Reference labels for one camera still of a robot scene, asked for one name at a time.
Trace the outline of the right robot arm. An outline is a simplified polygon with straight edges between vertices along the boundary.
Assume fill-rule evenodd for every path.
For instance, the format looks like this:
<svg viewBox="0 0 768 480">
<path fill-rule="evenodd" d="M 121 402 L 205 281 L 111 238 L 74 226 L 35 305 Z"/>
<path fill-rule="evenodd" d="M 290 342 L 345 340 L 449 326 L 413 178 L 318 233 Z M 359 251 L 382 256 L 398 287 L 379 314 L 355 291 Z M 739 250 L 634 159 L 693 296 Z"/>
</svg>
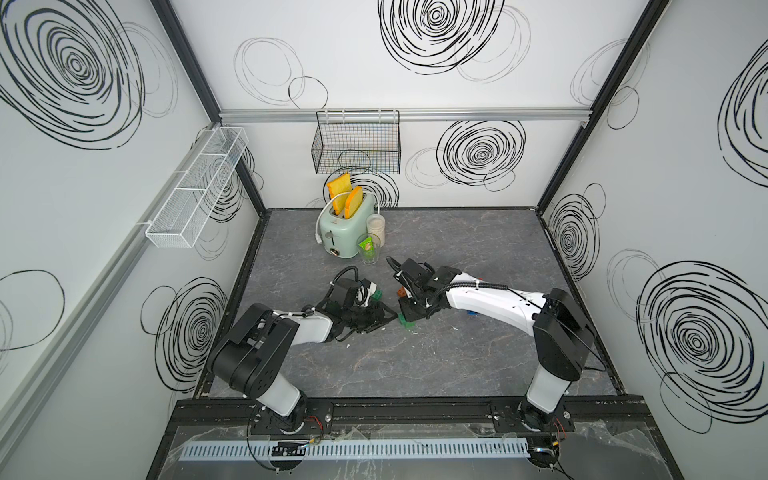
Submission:
<svg viewBox="0 0 768 480">
<path fill-rule="evenodd" d="M 597 357 L 595 333 L 565 290 L 527 292 L 486 282 L 457 268 L 432 268 L 425 262 L 386 258 L 404 289 L 399 299 L 404 320 L 413 323 L 447 309 L 465 310 L 510 325 L 534 339 L 538 366 L 518 417 L 540 432 L 555 419 L 570 385 L 581 378 L 588 358 Z"/>
</svg>

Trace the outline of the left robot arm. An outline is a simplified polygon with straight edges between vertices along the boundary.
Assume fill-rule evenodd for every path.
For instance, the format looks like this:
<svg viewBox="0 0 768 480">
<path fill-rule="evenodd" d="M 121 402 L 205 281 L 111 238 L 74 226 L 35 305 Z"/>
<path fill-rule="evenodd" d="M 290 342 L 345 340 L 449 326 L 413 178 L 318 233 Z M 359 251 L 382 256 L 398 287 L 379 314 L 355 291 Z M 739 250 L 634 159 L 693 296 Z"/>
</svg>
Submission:
<svg viewBox="0 0 768 480">
<path fill-rule="evenodd" d="M 298 312 L 249 306 L 212 347 L 206 370 L 257 401 L 283 429 L 297 431 L 306 418 L 306 395 L 281 373 L 290 349 L 371 333 L 401 317 L 383 303 L 377 284 L 362 278 L 357 267 L 345 267 L 317 304 Z"/>
</svg>

